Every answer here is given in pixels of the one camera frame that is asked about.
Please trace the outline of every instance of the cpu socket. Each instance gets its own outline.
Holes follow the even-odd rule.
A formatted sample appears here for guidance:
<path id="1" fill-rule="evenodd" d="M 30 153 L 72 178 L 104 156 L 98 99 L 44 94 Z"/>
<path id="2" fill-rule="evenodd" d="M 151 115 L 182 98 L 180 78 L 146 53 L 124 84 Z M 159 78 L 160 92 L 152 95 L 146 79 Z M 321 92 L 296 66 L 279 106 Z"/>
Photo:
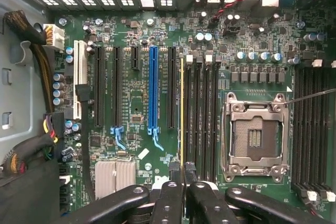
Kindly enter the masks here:
<path id="1" fill-rule="evenodd" d="M 273 101 L 238 101 L 230 92 L 222 113 L 222 169 L 235 176 L 272 176 L 276 183 L 288 171 L 289 111 L 285 96 Z"/>

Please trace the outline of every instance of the green circuit board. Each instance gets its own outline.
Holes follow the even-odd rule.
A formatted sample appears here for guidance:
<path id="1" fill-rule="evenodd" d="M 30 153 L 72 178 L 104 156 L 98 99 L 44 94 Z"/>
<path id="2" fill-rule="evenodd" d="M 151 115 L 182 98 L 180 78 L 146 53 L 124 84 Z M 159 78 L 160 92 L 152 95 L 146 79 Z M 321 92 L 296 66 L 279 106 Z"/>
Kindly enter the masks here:
<path id="1" fill-rule="evenodd" d="M 87 40 L 88 36 L 83 32 L 83 25 L 89 25 L 96 34 L 96 44 L 105 48 L 106 68 L 105 68 L 105 89 L 104 89 L 104 124 L 103 127 L 95 127 L 94 114 L 90 114 L 90 155 L 91 166 L 94 177 L 94 165 L 97 161 L 111 161 L 117 158 L 123 160 L 129 159 L 136 162 L 136 183 L 145 185 L 149 188 L 155 182 L 166 181 L 169 179 L 169 163 L 181 160 L 181 113 L 185 115 L 185 111 L 181 111 L 181 59 L 185 60 L 186 55 L 205 57 L 212 55 L 213 59 L 219 59 L 218 67 L 218 97 L 217 104 L 214 108 L 217 110 L 217 118 L 215 119 L 215 128 L 218 130 L 216 134 L 215 144 L 215 163 L 212 164 L 216 168 L 215 183 L 219 190 L 225 191 L 226 188 L 235 185 L 243 185 L 247 188 L 256 190 L 268 196 L 271 196 L 282 202 L 287 202 L 296 207 L 304 206 L 297 198 L 296 193 L 291 188 L 291 172 L 285 174 L 280 183 L 275 183 L 269 176 L 236 176 L 232 183 L 226 182 L 223 176 L 221 165 L 221 145 L 223 141 L 223 129 L 221 127 L 222 108 L 225 105 L 225 99 L 228 92 L 234 92 L 239 100 L 243 101 L 272 101 L 278 93 L 282 93 L 286 100 L 293 99 L 295 89 L 295 71 L 294 67 L 287 63 L 293 52 L 300 52 L 300 40 L 310 31 L 323 31 L 322 24 L 319 23 L 319 17 L 314 11 L 296 13 L 292 9 L 281 10 L 281 18 L 276 22 L 269 24 L 264 34 L 256 35 L 251 24 L 265 24 L 267 18 L 250 18 L 248 12 L 232 12 L 239 14 L 238 22 L 240 30 L 234 36 L 222 36 L 222 30 L 210 30 L 203 22 L 199 22 L 200 12 L 191 11 L 188 13 L 154 13 L 154 12 L 138 12 L 138 13 L 94 13 L 92 15 L 72 15 L 66 16 L 68 24 L 64 27 L 66 32 L 66 46 L 73 46 L 74 40 Z M 331 15 L 330 12 L 322 14 L 324 17 Z M 97 26 L 95 20 L 102 19 L 103 24 Z M 148 26 L 147 20 L 153 19 L 154 25 Z M 305 20 L 306 28 L 298 29 L 297 22 Z M 195 36 L 197 33 L 209 33 L 212 38 L 210 41 L 197 41 Z M 322 44 L 322 48 L 327 57 L 333 56 L 335 49 L 331 48 L 331 40 Z M 148 135 L 148 107 L 149 107 L 149 47 L 155 45 L 159 50 L 159 81 L 158 81 L 158 126 L 160 128 L 159 143 L 164 151 L 154 146 L 152 136 Z M 131 65 L 131 47 L 138 46 L 140 52 L 139 70 L 133 70 Z M 117 146 L 115 136 L 111 134 L 112 127 L 112 111 L 115 109 L 112 104 L 113 89 L 113 47 L 120 47 L 123 51 L 122 58 L 122 124 L 124 132 L 122 141 L 126 146 L 127 154 L 119 157 L 118 151 L 122 149 Z M 174 97 L 175 117 L 174 128 L 167 127 L 167 99 L 169 97 L 169 55 L 170 47 L 176 47 L 176 97 Z M 310 46 L 311 51 L 317 51 L 315 46 Z M 237 61 L 237 53 L 243 52 L 248 55 L 255 52 L 260 55 L 262 52 L 269 52 L 270 56 L 280 53 L 282 59 L 275 63 L 271 59 L 265 62 Z M 92 97 L 94 96 L 94 56 L 88 56 L 88 82 L 92 87 Z M 56 72 L 65 72 L 66 63 L 65 55 L 59 54 L 56 57 Z M 274 82 L 269 79 L 263 82 L 244 81 L 242 72 L 265 72 L 267 74 L 283 73 L 284 79 Z M 191 79 L 195 76 L 195 69 L 192 67 Z M 234 80 L 233 73 L 237 73 L 238 80 Z M 205 90 L 204 75 L 200 75 L 200 99 L 198 104 L 206 101 L 206 92 L 212 92 L 213 86 L 209 90 Z M 183 82 L 184 93 L 187 89 Z M 196 90 L 192 84 L 190 87 L 190 96 L 188 97 L 190 104 L 194 104 Z M 72 106 L 72 85 L 66 87 L 65 105 L 58 107 L 59 111 L 66 107 Z M 330 102 L 329 109 L 333 111 L 334 105 Z M 290 122 L 292 129 L 293 110 L 290 107 Z M 334 115 L 330 113 L 330 121 L 333 122 Z M 188 124 L 184 123 L 184 129 L 195 127 L 192 117 Z M 327 182 L 331 185 L 331 171 L 333 163 L 333 127 L 328 128 L 328 158 L 327 158 Z M 65 145 L 72 146 L 75 149 L 75 156 L 70 166 L 71 180 L 71 211 L 89 203 L 85 187 L 81 180 L 81 149 L 80 144 L 76 142 L 73 136 L 65 138 Z M 288 161 L 291 166 L 291 154 L 296 150 L 292 150 L 292 134 L 289 134 L 288 143 Z M 199 174 L 207 170 L 205 163 L 197 163 L 196 167 Z M 200 179 L 209 179 L 209 174 L 204 172 L 205 176 Z M 331 215 L 331 204 L 326 200 L 317 201 L 315 203 L 319 213 L 329 219 Z"/>

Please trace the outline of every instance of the black cable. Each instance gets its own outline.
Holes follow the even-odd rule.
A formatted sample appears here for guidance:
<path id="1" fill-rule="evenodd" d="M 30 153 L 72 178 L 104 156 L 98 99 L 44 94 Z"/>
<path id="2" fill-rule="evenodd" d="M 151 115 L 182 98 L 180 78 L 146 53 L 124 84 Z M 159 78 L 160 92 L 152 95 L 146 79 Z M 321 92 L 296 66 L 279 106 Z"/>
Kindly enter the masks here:
<path id="1" fill-rule="evenodd" d="M 95 201 L 95 191 L 93 189 L 91 174 L 90 174 L 90 150 L 89 150 L 89 99 L 90 87 L 87 84 L 79 84 L 75 86 L 76 95 L 80 101 L 82 108 L 82 129 L 81 129 L 81 143 L 82 143 L 82 167 L 83 167 L 83 182 L 89 195 L 90 201 Z"/>

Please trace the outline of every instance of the white pci slot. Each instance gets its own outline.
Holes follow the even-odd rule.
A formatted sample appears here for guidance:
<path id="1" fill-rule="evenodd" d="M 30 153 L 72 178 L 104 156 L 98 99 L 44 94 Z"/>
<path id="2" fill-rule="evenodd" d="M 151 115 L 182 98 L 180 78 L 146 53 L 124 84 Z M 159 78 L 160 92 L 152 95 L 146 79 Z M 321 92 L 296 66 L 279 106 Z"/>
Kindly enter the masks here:
<path id="1" fill-rule="evenodd" d="M 75 86 L 77 84 L 88 83 L 88 62 L 86 58 L 86 47 L 87 44 L 82 40 L 74 41 L 74 53 L 73 53 L 73 75 L 74 75 L 74 85 L 73 85 L 73 107 L 74 107 L 74 117 L 73 119 L 82 119 L 82 108 L 80 102 L 77 100 L 77 95 L 75 92 Z"/>

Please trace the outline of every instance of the motherboard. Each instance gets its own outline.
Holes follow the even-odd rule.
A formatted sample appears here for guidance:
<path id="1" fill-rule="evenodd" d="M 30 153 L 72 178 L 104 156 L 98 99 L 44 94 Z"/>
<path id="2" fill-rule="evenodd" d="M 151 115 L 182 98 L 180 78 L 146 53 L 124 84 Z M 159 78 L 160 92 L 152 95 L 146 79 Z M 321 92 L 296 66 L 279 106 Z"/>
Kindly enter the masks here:
<path id="1" fill-rule="evenodd" d="M 334 88 L 334 10 L 260 18 L 230 9 L 215 28 L 212 15 L 56 19 L 67 46 L 56 55 L 54 104 L 67 119 L 60 171 L 71 175 L 61 201 L 69 210 L 89 203 L 75 92 L 88 83 L 97 199 L 135 183 L 151 189 L 169 180 L 171 162 L 194 162 L 198 179 L 220 191 L 243 185 L 304 209 L 302 193 L 330 219 L 334 95 L 290 101 Z"/>

